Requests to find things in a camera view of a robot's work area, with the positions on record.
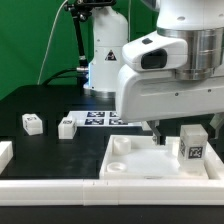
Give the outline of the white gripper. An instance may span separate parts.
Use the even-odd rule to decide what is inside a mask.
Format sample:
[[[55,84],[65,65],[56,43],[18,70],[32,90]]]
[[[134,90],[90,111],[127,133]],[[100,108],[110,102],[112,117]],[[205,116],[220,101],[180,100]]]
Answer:
[[[123,47],[116,111],[126,122],[224,112],[224,36],[221,31],[156,32]]]

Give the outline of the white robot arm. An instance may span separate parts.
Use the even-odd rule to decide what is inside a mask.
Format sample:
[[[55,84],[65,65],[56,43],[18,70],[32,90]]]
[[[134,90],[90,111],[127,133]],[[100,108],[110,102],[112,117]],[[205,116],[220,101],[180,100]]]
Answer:
[[[125,122],[224,112],[224,0],[142,0],[156,30],[123,46],[115,106]]]

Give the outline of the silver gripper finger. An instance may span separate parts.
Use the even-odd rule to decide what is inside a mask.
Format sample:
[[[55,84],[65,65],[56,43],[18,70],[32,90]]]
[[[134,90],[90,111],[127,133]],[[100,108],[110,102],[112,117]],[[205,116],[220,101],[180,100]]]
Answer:
[[[210,121],[211,137],[217,139],[219,137],[219,131],[224,125],[224,112],[216,113]]]

